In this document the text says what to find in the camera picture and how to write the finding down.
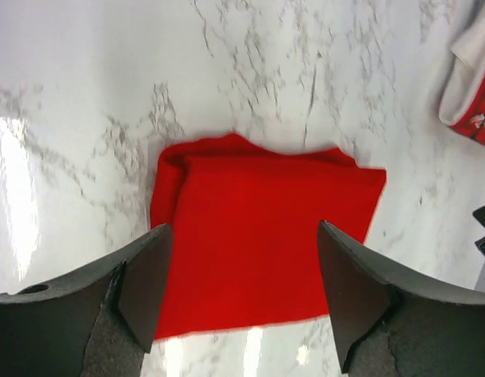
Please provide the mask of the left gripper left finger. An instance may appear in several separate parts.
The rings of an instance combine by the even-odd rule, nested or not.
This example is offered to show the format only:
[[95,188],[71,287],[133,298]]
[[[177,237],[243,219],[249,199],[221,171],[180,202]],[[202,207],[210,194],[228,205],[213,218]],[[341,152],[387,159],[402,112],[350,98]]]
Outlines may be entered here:
[[158,225],[62,276],[0,294],[0,376],[139,376],[173,233]]

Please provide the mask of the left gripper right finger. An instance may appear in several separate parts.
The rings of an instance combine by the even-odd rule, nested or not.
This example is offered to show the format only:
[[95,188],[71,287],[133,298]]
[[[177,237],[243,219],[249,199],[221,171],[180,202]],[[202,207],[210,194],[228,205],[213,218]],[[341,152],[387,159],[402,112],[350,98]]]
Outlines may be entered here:
[[336,354],[348,376],[485,376],[485,293],[426,276],[318,226]]

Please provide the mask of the plain red t-shirt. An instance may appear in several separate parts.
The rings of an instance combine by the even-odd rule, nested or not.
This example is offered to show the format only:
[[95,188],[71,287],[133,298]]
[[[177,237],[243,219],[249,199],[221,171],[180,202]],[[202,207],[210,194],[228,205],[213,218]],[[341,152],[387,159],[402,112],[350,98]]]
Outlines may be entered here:
[[364,241],[386,179],[338,148],[282,155],[237,134],[165,148],[150,221],[173,247],[156,338],[326,315],[318,225]]

